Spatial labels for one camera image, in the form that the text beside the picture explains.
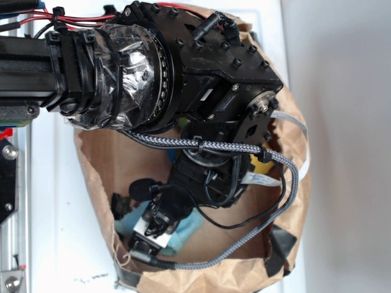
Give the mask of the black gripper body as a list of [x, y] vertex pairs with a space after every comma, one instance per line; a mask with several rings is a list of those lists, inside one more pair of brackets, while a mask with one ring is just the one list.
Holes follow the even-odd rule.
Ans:
[[[180, 138], [260, 145], [262, 134], [271, 137], [267, 127], [258, 124], [188, 122], [181, 128]], [[162, 184], [160, 197], [149, 206], [149, 233], [161, 235], [174, 222], [187, 218], [194, 208], [231, 207], [246, 191], [244, 177], [253, 170], [250, 155], [238, 150], [177, 150], [168, 182]]]

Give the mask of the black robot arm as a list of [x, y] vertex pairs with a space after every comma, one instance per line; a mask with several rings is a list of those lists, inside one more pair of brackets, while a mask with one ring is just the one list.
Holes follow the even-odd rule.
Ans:
[[135, 1], [80, 18], [40, 1], [2, 1], [1, 16], [45, 20], [35, 36], [1, 26], [1, 127], [30, 124], [40, 109], [83, 130], [113, 129], [151, 148], [174, 149], [169, 183], [133, 184], [148, 201], [146, 236], [173, 232], [201, 206], [241, 195], [250, 155], [263, 144], [282, 81], [236, 21], [221, 12]]

